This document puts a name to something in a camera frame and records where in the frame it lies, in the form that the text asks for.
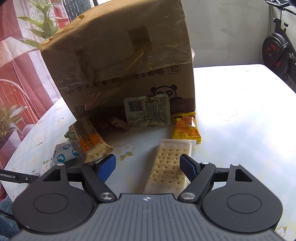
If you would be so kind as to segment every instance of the blue gripper pad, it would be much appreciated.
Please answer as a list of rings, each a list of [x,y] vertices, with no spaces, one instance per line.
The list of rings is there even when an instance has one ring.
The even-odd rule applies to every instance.
[[[190,182],[197,177],[201,170],[199,163],[186,154],[180,156],[180,169]]]
[[[98,177],[106,182],[111,173],[115,170],[116,167],[116,157],[113,154],[109,154],[103,160],[98,171]]]

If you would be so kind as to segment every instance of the cardboard box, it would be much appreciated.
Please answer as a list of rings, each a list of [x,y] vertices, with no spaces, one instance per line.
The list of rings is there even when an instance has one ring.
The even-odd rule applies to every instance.
[[[125,118],[123,99],[167,93],[171,114],[195,109],[192,56],[181,0],[112,0],[40,46],[76,118]]]

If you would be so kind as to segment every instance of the panda logo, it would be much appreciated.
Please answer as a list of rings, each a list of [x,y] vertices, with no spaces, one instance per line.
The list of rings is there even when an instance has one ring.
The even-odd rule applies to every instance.
[[[168,94],[168,97],[170,98],[170,102],[174,102],[175,100],[183,99],[182,97],[177,96],[176,90],[178,87],[176,85],[162,85],[159,87],[152,87],[150,91],[153,93],[153,96],[159,95],[159,94]]]

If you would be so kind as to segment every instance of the yellow snack package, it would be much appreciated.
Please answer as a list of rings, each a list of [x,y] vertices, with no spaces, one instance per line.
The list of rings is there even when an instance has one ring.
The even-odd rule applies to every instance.
[[[196,140],[201,142],[200,133],[197,129],[195,112],[174,114],[176,126],[173,139]]]
[[[86,155],[85,163],[100,159],[113,151],[113,148],[107,145],[87,117],[77,120],[73,124],[73,129]]]

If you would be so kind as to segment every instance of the tablecloth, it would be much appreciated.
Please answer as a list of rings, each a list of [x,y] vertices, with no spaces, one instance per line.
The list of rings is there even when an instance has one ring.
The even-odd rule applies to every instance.
[[[294,240],[296,94],[263,65],[195,68],[194,81],[202,143],[192,157],[217,167],[231,163],[245,167],[279,197],[284,212],[276,232]],[[60,99],[26,136],[5,169],[29,174],[38,167],[46,171],[55,145],[66,141],[64,133],[74,121]],[[117,159],[106,182],[116,195],[143,191],[157,146],[162,138],[172,137],[173,128],[147,126],[101,133]],[[27,186],[2,183],[13,201]]]

